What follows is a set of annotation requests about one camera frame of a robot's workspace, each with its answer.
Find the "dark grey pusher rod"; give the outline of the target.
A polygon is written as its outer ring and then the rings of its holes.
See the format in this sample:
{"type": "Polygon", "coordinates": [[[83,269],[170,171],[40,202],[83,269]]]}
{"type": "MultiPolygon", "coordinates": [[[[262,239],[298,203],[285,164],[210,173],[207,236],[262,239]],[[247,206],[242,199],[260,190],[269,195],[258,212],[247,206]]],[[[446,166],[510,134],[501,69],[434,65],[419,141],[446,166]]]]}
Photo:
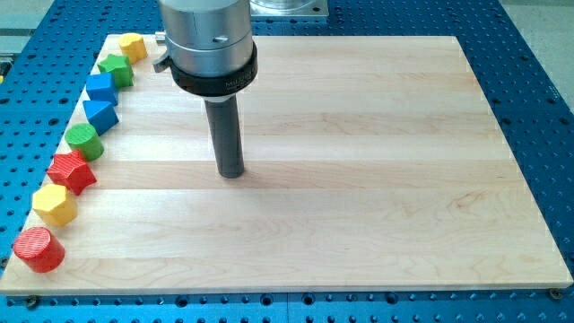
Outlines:
{"type": "Polygon", "coordinates": [[[238,178],[244,172],[244,161],[236,96],[221,102],[206,100],[204,104],[217,169],[226,179],[238,178]]]}

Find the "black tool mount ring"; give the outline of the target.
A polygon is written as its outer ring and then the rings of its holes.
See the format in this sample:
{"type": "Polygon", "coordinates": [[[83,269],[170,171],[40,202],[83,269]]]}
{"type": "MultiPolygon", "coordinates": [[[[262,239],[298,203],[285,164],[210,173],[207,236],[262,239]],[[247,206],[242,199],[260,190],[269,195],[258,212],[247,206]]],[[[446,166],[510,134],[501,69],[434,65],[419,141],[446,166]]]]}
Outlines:
{"type": "Polygon", "coordinates": [[[201,97],[232,95],[249,86],[258,72],[257,45],[254,42],[250,59],[239,70],[216,77],[203,77],[184,72],[171,60],[169,68],[175,84],[186,92],[201,97]]]}

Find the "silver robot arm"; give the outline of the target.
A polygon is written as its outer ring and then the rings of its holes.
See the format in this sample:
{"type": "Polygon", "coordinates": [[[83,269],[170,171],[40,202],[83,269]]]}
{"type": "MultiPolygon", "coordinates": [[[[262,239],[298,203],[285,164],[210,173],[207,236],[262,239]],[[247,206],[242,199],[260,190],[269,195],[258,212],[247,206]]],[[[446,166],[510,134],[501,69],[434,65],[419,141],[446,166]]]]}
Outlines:
{"type": "Polygon", "coordinates": [[[175,84],[204,100],[217,169],[244,172],[236,94],[257,76],[248,0],[159,0],[166,52],[153,62],[175,84]]]}

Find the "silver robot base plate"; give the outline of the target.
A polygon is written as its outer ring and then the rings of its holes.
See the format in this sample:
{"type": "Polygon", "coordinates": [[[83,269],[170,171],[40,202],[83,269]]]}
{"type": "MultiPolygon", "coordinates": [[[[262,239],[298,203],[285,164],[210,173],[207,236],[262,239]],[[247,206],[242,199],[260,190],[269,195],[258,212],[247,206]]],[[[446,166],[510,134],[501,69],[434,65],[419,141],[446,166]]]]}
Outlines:
{"type": "Polygon", "coordinates": [[[327,0],[250,0],[253,19],[325,19],[327,0]]]}

